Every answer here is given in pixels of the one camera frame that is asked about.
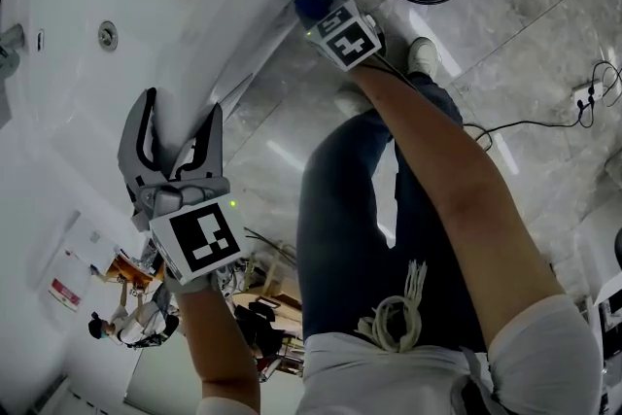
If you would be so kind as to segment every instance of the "white cable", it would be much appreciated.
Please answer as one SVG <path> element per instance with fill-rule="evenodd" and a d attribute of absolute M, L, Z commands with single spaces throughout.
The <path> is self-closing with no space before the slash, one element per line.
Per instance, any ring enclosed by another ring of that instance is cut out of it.
<path fill-rule="evenodd" d="M 404 353 L 415 347 L 421 334 L 421 315 L 419 304 L 424 288 L 428 267 L 425 263 L 417 265 L 417 261 L 408 264 L 408 275 L 404 285 L 404 296 L 392 295 L 384 299 L 374 312 L 372 319 L 364 317 L 359 320 L 357 332 L 368 337 L 376 346 L 389 353 Z M 401 308 L 406 325 L 406 334 L 396 342 L 388 330 L 388 324 Z"/>

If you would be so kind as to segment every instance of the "bathtub drain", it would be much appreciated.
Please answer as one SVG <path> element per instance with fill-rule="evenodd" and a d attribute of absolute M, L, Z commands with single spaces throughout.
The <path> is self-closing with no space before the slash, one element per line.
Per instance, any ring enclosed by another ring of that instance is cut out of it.
<path fill-rule="evenodd" d="M 106 52 L 112 52 L 117 48 L 119 42 L 119 36 L 117 35 L 117 28 L 110 22 L 104 21 L 99 26 L 99 45 Z"/>

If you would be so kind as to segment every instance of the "faucet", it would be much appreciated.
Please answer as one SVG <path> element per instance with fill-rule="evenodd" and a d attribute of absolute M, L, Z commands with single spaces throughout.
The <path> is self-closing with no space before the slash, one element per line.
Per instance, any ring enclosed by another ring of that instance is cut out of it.
<path fill-rule="evenodd" d="M 0 34 L 0 81 L 16 72 L 19 66 L 17 49 L 21 49 L 23 45 L 23 29 L 19 24 Z"/>

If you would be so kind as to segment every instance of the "white bathtub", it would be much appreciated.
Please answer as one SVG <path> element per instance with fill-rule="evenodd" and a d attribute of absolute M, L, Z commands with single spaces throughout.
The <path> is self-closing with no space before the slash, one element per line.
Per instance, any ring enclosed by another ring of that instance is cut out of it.
<path fill-rule="evenodd" d="M 174 156 L 210 103 L 229 95 L 230 112 L 294 25 L 290 3 L 2 0 L 2 30 L 19 23 L 26 35 L 7 81 L 25 147 L 50 166 L 77 209 L 138 254 L 144 241 L 129 219 L 116 158 L 131 105 L 143 89 L 158 88 L 156 126 Z M 105 20 L 119 32 L 114 52 L 99 46 Z"/>

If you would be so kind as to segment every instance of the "shoe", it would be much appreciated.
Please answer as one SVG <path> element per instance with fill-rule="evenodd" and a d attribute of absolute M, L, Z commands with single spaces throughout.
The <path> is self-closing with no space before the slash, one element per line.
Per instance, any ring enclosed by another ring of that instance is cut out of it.
<path fill-rule="evenodd" d="M 438 51 L 432 40 L 420 37 L 410 46 L 408 74 L 425 73 L 434 80 L 438 72 Z"/>
<path fill-rule="evenodd" d="M 373 105 L 362 92 L 349 88 L 336 93 L 334 104 L 348 119 L 373 109 Z"/>

